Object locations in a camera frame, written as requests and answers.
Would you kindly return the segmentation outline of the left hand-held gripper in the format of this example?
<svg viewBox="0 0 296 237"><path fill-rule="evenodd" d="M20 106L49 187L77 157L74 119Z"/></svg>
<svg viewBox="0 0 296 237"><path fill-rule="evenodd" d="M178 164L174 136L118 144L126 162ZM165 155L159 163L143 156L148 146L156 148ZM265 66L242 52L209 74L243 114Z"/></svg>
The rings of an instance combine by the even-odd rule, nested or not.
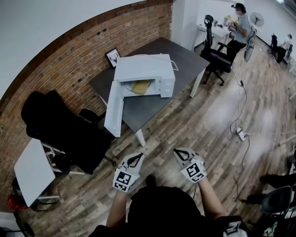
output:
<svg viewBox="0 0 296 237"><path fill-rule="evenodd" d="M140 169L144 160L143 153L127 155L115 170L112 187L128 193L139 179Z"/></svg>

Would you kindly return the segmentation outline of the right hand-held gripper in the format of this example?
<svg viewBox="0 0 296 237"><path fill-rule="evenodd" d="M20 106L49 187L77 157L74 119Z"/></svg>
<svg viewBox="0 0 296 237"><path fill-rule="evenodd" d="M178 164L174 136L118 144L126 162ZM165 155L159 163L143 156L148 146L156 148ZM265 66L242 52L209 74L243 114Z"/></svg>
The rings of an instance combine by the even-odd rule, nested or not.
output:
<svg viewBox="0 0 296 237"><path fill-rule="evenodd" d="M185 159L191 159L189 164L185 165L181 170L181 173L187 180L197 183L207 176L202 157L196 155L196 152L192 149L175 148L173 154L181 167L185 165Z"/></svg>

